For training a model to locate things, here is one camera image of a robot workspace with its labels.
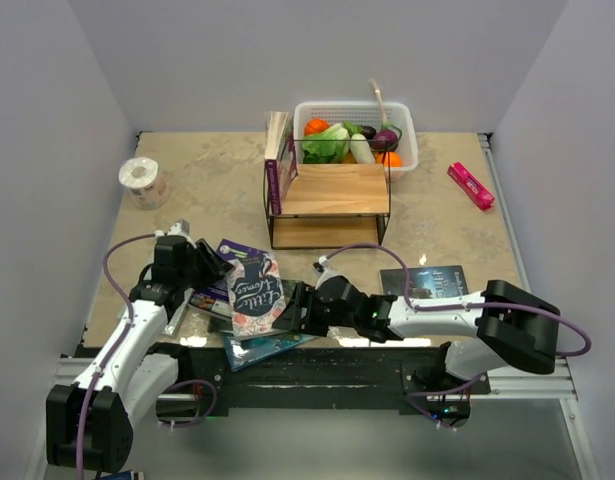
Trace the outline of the Little Women book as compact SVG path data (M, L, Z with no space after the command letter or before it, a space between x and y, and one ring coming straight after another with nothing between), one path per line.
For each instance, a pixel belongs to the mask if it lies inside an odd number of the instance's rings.
M229 263L233 266L227 277L233 336L249 340L279 333L273 323L286 301L275 258L259 253Z

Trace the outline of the purple Treehouse paperback book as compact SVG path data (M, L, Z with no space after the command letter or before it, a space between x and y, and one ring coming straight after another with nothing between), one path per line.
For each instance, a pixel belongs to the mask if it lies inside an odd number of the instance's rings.
M289 112L268 111L265 120L264 160L268 203L272 215L281 215L289 187L298 175L293 117Z

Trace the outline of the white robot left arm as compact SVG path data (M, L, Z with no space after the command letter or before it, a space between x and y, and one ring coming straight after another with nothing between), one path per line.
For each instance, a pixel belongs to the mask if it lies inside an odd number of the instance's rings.
M205 240L155 232L153 257L137 284L120 294L125 313L89 365L68 385L55 385L45 403L49 464L117 473L131 452L134 428L166 389L187 390L194 368L179 347L159 353L156 337L190 295L233 269Z

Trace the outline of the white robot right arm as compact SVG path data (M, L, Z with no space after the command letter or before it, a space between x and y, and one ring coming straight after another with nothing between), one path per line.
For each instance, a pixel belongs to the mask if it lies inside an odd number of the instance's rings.
M456 392L467 380L511 366L549 375L555 369L559 310L503 280L458 297L407 299L368 295L335 274L316 286L299 283L276 329L324 337L347 327L373 342L450 336L432 369L435 386Z

